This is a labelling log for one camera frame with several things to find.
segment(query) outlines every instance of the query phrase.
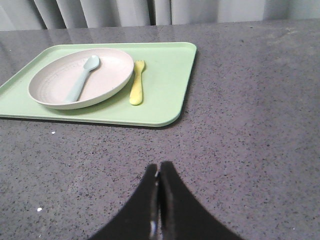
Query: plate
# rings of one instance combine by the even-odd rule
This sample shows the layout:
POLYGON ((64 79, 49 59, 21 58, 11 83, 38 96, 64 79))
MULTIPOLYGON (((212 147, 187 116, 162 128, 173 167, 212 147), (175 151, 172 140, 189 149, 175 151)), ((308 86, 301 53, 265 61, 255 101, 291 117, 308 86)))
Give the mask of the plate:
POLYGON ((118 93, 129 81, 134 61, 126 52, 114 48, 93 48, 59 58, 42 68, 29 83, 28 92, 48 108, 70 110, 100 103, 118 93), (78 101, 64 103, 68 93, 92 55, 100 66, 91 72, 78 101))

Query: white curtain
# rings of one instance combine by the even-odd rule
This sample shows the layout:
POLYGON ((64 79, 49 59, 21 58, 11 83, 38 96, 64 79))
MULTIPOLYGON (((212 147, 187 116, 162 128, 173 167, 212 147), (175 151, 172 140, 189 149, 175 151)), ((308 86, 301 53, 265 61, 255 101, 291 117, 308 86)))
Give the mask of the white curtain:
POLYGON ((0 0, 0 31, 320 18, 320 0, 0 0))

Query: green tray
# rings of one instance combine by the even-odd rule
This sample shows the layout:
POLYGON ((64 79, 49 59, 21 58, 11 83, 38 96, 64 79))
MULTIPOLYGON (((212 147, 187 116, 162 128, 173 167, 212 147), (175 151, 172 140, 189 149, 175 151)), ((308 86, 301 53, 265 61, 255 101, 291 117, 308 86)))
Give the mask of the green tray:
POLYGON ((49 47, 0 87, 0 117, 162 127, 180 115, 197 48, 189 42, 70 44, 49 47), (113 97, 73 110, 50 109, 28 94, 33 76, 65 55, 92 48, 116 48, 145 60, 143 103, 129 103, 133 83, 113 97))

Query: granite countertop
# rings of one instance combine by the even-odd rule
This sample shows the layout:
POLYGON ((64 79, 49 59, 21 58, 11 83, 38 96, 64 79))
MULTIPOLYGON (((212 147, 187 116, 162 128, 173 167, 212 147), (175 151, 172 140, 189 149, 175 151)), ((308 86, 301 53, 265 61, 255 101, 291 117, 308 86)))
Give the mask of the granite countertop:
POLYGON ((85 240, 150 163, 246 240, 320 236, 320 20, 0 32, 0 84, 58 44, 191 42, 161 128, 0 119, 0 239, 85 240))

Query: countertop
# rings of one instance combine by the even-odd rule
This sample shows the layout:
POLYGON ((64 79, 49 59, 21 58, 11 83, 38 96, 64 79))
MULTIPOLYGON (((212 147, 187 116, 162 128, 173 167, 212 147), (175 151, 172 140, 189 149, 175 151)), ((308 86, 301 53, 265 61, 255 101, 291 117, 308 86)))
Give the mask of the countertop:
POLYGON ((0 32, 0 84, 58 44, 191 42, 161 128, 0 119, 0 239, 85 240, 172 161, 246 240, 320 236, 320 19, 0 32))

